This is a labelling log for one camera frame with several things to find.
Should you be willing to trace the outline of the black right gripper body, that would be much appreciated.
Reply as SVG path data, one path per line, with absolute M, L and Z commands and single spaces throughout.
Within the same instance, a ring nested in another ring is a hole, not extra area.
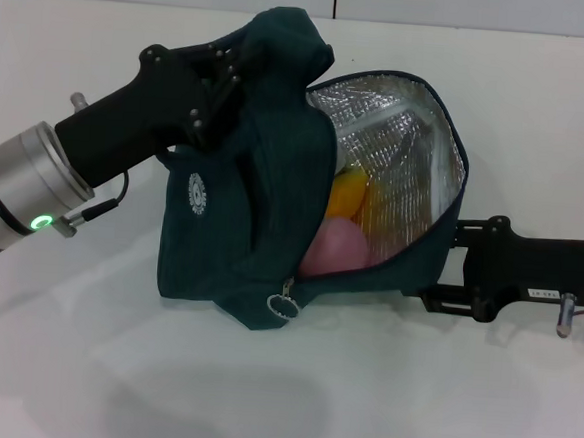
M 506 216 L 495 223 L 491 239 L 467 250 L 464 286 L 474 299 L 474 320 L 494 321 L 507 305 L 561 304 L 572 296 L 584 308 L 584 240 L 528 238 L 516 234 Z

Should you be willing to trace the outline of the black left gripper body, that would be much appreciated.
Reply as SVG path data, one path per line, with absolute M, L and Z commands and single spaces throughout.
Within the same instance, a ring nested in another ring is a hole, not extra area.
M 216 52 L 205 44 L 142 50 L 131 82 L 56 124 L 72 169 L 100 186 L 170 146 L 203 144 L 211 109 L 204 80 Z

